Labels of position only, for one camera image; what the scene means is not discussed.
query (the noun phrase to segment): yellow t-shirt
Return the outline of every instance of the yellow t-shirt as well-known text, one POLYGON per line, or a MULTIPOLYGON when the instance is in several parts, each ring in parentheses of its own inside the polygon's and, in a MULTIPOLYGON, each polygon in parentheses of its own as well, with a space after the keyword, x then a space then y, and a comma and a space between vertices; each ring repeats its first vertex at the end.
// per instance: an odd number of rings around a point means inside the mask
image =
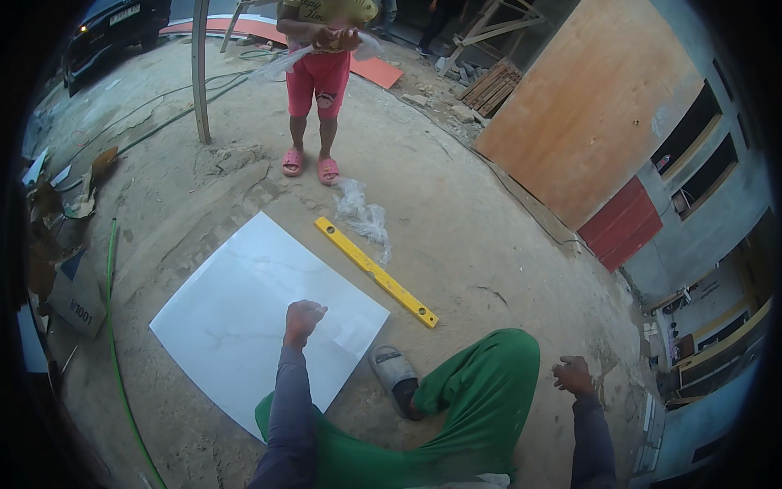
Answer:
MULTIPOLYGON (((301 22, 322 23, 334 28, 360 26, 378 15, 372 0, 282 0, 283 5, 299 9, 301 22)), ((298 45, 307 45, 303 39, 293 39, 298 45)), ((340 52, 335 44, 326 52, 340 52)))

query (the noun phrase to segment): hand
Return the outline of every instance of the hand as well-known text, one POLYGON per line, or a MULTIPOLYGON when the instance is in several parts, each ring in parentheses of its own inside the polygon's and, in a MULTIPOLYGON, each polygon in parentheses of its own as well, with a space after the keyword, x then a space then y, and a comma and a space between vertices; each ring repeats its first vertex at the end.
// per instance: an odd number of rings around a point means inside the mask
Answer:
POLYGON ((312 23, 310 24, 309 35, 307 36, 316 49, 323 49, 330 46, 330 44, 336 39, 337 31, 333 31, 328 26, 312 23))
POLYGON ((339 48, 343 51, 355 51, 358 49, 358 45, 361 44, 361 40, 358 37, 358 29, 340 29, 337 32, 337 39, 339 40, 339 48))
POLYGON ((285 316, 285 335, 282 344, 285 346, 304 348, 307 337, 315 330, 315 325, 323 319, 328 307, 321 306, 311 300, 300 300, 288 306, 285 316))
POLYGON ((592 377, 584 357, 560 357, 559 361, 565 364, 554 366, 554 377, 557 377, 554 387, 559 387, 559 390, 567 389, 576 399, 594 392, 592 377))

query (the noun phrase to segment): cracked concrete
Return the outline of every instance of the cracked concrete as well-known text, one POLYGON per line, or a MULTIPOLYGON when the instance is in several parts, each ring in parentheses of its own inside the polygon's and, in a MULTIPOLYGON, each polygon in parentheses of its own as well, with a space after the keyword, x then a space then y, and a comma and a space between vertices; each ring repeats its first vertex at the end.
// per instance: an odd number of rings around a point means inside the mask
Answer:
MULTIPOLYGON (((243 49, 231 44, 219 55, 218 47, 219 40, 208 39, 207 76, 256 66, 238 59, 243 49)), ((174 41, 129 59, 70 101, 60 92, 51 104, 62 103, 59 117, 72 112, 71 121, 90 113, 90 120, 103 124, 87 128, 92 136, 152 96, 189 84, 189 64, 190 46, 174 41), (105 91, 116 78, 122 82, 105 91), (126 82, 124 91, 117 90, 126 82)), ((95 147, 74 159, 71 175, 83 173, 103 146, 121 146, 132 140, 129 133, 147 131, 183 110, 184 92, 167 96, 137 127, 96 136, 95 147)), ((242 487, 264 453, 179 369, 148 326, 182 283, 259 211, 389 309, 377 341, 396 344, 421 376, 495 329, 521 327, 538 340, 540 375, 515 453, 516 487, 569 485, 573 398, 552 387, 551 366, 561 355, 583 355, 604 402, 624 484, 642 433, 645 388, 654 386, 642 355, 643 320, 626 282, 593 257, 557 245, 508 191, 522 196, 533 212, 545 210, 512 181, 505 182, 506 191, 490 167, 417 110, 354 75, 347 94, 332 154, 345 176, 367 184, 367 201, 386 209, 394 246, 387 272, 440 316, 434 329, 423 327, 313 226, 318 216, 335 213, 333 196, 341 195, 317 180, 314 113, 303 174, 282 176, 278 161, 289 147, 284 84, 245 83, 212 102, 208 146, 199 143, 190 114, 129 150, 100 187, 95 216, 70 221, 61 233, 64 240, 86 244, 91 266, 103 276, 111 220, 117 218, 117 354, 138 429, 167 485, 242 487)), ((48 138, 56 148, 54 171, 75 153, 63 148, 73 127, 66 122, 57 120, 48 138)), ((550 216, 538 218, 556 225, 550 216)), ((344 223, 335 224, 365 252, 373 251, 344 223)), ((140 476, 152 481, 122 412, 105 327, 95 340, 58 322, 50 330, 59 362, 80 345, 64 397, 106 464, 106 485, 139 487, 140 476)), ((366 361, 326 415, 361 440, 399 450, 427 441, 443 421, 398 418, 366 361)))

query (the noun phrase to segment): foot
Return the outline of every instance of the foot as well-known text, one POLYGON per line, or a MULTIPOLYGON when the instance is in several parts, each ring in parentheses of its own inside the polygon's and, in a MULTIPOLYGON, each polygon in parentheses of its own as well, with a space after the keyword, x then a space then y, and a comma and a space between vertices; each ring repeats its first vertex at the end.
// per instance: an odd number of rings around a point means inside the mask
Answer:
POLYGON ((282 174, 286 177, 295 177, 301 173, 304 160, 304 148, 293 146, 282 157, 282 174))
POLYGON ((378 345, 371 349, 368 360, 386 393, 393 399, 396 413, 413 421, 424 419, 413 402, 418 377, 404 355, 390 345, 378 345))
POLYGON ((339 168, 332 155, 321 153, 317 157, 317 177, 323 185, 331 185, 339 177, 339 168))

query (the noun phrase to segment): marble tile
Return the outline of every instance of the marble tile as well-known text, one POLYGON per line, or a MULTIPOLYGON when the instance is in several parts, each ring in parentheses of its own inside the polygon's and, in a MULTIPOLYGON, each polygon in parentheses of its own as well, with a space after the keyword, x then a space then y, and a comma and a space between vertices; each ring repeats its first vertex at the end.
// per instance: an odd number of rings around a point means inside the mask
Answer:
POLYGON ((196 386, 262 440, 254 409, 274 390, 285 312, 301 299, 328 306, 304 348, 312 401, 325 412, 389 312, 264 213, 215 251, 150 327, 196 386))

